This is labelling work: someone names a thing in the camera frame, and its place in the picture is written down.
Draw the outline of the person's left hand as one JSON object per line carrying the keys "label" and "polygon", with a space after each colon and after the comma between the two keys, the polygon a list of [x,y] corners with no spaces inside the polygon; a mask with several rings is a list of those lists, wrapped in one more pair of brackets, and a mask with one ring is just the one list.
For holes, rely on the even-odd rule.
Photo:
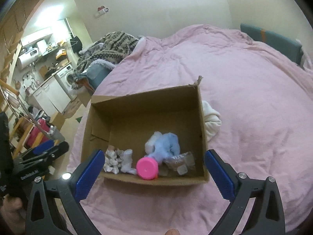
{"label": "person's left hand", "polygon": [[21,198],[11,197],[9,194],[3,197],[1,216],[13,234],[25,233],[24,207]]}

